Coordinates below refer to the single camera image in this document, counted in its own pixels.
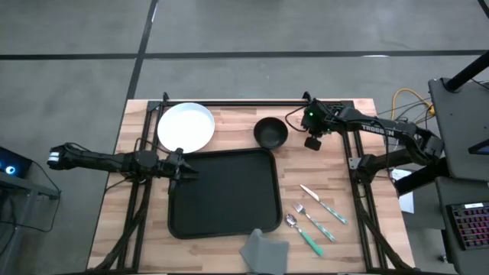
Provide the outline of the spoon with green handle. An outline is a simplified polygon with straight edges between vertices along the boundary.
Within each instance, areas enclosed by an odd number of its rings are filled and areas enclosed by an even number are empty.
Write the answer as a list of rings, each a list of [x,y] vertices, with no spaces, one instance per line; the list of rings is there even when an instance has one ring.
[[[300,233],[306,243],[315,251],[318,256],[321,257],[324,254],[321,247],[318,246],[318,244],[314,242],[314,240],[298,226],[297,220],[292,214],[286,214],[285,221],[291,228],[295,228]]]

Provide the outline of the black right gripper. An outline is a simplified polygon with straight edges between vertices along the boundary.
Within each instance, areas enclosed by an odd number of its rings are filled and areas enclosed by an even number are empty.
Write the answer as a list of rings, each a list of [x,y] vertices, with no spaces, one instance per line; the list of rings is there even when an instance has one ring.
[[[322,102],[313,99],[305,108],[301,126],[309,134],[304,146],[319,151],[322,142],[319,140],[323,135],[330,134],[332,131],[327,124],[327,120],[332,116]]]

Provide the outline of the knife with patterned handle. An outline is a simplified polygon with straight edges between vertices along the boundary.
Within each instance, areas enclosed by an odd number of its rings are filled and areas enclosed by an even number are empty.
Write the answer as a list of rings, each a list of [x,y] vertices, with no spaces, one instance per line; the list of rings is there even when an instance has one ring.
[[[309,194],[313,199],[315,199],[324,209],[326,209],[330,214],[332,214],[334,217],[336,217],[342,224],[346,225],[348,223],[348,220],[343,217],[342,215],[338,214],[334,209],[326,205],[320,198],[319,196],[313,192],[311,189],[308,187],[304,186],[303,184],[300,184],[300,187],[307,193]]]

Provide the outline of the black plastic tray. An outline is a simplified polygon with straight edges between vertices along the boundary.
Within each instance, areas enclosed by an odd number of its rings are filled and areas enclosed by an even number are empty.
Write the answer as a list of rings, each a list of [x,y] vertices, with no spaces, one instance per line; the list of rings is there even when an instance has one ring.
[[[198,172],[169,193],[167,227],[178,239],[274,231],[283,211],[276,160],[264,148],[187,154]]]

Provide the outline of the black monitor corner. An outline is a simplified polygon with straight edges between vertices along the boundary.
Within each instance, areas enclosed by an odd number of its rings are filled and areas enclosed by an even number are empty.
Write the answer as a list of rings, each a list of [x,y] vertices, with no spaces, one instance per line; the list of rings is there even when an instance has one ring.
[[[489,138],[468,148],[470,154],[489,155]]]

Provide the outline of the white paper sheet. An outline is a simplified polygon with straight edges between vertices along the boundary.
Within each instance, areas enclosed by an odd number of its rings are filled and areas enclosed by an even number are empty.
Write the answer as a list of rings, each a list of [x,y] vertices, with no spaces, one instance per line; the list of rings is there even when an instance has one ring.
[[[408,170],[399,170],[399,169],[393,169],[390,172],[390,175],[392,178],[397,181],[400,180],[406,176],[409,176],[412,172]],[[399,196],[399,203],[400,203],[400,209],[402,212],[414,214],[415,209],[414,209],[414,199],[413,199],[413,193],[409,192],[406,195]]]

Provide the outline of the black cart beam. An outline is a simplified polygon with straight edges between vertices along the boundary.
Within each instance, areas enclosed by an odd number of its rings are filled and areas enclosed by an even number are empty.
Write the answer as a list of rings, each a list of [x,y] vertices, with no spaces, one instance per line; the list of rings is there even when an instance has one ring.
[[[430,164],[411,173],[409,176],[396,180],[394,187],[396,188],[397,195],[403,196],[415,189],[432,183],[438,176],[450,176],[447,161],[444,157],[438,163]]]

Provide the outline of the black pole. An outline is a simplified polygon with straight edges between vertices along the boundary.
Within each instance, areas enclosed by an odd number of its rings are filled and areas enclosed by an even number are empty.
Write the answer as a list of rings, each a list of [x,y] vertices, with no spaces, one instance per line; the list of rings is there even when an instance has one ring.
[[[466,82],[489,67],[489,50],[467,65],[462,71],[444,83],[447,91],[458,93]]]

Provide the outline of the grey cloth napkin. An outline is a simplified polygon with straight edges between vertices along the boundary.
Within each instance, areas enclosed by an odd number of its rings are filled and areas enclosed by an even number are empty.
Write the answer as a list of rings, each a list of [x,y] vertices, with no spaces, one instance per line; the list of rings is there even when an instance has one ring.
[[[289,247],[287,241],[266,238],[262,230],[256,228],[239,252],[252,273],[284,275]]]

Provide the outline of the black metal table frame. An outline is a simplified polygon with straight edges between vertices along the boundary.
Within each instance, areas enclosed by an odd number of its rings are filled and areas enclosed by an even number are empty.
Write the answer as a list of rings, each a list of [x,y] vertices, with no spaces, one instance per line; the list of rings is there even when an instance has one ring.
[[[283,119],[286,113],[300,107],[300,99],[264,100],[216,100],[217,106],[209,106],[215,119],[212,140],[201,150],[230,150],[257,147],[253,127],[265,117]],[[115,151],[131,151],[136,138],[143,134],[148,103],[151,100],[129,100],[121,123]],[[362,132],[349,134],[353,157],[360,156],[360,148],[366,154],[383,154],[381,136]],[[358,273],[366,271],[343,140],[340,135],[323,137],[321,150],[315,152],[303,146],[305,133],[290,130],[287,142],[273,150],[277,162],[280,198],[284,215],[293,213],[301,229],[310,234],[324,250],[317,256],[294,228],[285,222],[276,230],[264,234],[266,238],[288,241],[288,268],[291,273]],[[343,225],[300,187],[303,184],[315,191],[326,205],[345,216]],[[168,181],[155,180],[149,195],[149,207],[142,237],[141,249],[135,248],[137,231],[130,238],[126,259],[115,264],[110,271],[125,269],[131,273],[246,273],[249,271],[239,250],[248,239],[247,235],[217,238],[179,240],[167,228]],[[404,262],[414,266],[413,254],[407,237],[397,194],[391,182],[381,172],[371,184],[378,224],[384,237]],[[136,203],[139,206],[144,186],[137,187]],[[87,269],[95,269],[115,246],[125,226],[130,200],[131,184],[109,190],[102,200],[96,234],[89,254]],[[329,241],[303,215],[298,215],[292,202],[302,203],[306,211],[326,227],[336,238]]]

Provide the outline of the backlit keyboard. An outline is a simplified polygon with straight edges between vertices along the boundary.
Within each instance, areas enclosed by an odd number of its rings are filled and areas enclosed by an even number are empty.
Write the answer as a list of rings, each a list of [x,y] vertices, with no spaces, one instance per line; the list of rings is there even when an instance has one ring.
[[[461,249],[489,249],[489,202],[447,205],[449,221]]]

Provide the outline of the white round plate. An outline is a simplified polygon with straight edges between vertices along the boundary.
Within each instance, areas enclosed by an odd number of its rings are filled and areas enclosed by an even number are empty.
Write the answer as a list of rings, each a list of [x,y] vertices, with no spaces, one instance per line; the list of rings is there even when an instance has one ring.
[[[185,154],[204,148],[215,132],[213,114],[195,102],[177,104],[164,112],[157,124],[159,142],[168,150]]]

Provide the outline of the black bowl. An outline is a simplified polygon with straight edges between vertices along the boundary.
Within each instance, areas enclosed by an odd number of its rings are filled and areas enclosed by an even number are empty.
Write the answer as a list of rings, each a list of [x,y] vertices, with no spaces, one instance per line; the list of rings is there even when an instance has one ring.
[[[261,147],[276,149],[286,142],[288,129],[282,120],[266,117],[255,124],[253,134],[254,139]]]

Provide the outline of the dark grey desk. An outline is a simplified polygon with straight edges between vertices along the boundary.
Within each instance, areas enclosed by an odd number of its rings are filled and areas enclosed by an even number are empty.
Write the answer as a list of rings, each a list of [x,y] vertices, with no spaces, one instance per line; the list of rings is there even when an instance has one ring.
[[[448,262],[459,275],[489,275],[489,249],[462,250],[449,221],[447,205],[489,202],[489,184],[479,181],[436,178],[440,209],[445,223],[442,231]]]

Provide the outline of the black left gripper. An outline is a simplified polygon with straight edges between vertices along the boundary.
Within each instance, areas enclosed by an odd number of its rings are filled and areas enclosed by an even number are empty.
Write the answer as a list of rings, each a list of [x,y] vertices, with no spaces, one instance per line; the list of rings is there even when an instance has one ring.
[[[178,147],[175,151],[171,151],[165,160],[159,162],[158,177],[169,180],[167,193],[170,195],[180,180],[197,180],[199,174],[183,159],[183,148]]]

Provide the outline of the grey side table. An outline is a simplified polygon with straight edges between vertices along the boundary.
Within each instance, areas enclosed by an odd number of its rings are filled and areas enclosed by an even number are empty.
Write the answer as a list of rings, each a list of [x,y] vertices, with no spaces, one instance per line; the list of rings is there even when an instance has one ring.
[[[34,191],[35,193],[49,196],[51,199],[60,198],[60,193],[52,187],[42,186],[41,184],[33,183],[29,180],[10,176],[7,173],[0,172],[0,186],[16,187],[29,191]]]

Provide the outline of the fork with patterned handle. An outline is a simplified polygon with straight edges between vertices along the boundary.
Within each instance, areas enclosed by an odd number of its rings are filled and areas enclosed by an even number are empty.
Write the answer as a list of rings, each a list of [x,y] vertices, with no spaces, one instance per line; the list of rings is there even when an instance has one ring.
[[[305,215],[331,242],[335,242],[335,237],[322,225],[320,225],[310,214],[306,212],[306,209],[298,202],[293,202],[292,206],[301,215]]]

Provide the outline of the computer with blue light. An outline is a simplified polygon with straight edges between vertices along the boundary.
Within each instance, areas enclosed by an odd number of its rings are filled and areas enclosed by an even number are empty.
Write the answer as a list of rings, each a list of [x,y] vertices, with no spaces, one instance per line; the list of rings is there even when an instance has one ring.
[[[0,147],[0,172],[24,179],[31,167],[32,160]]]

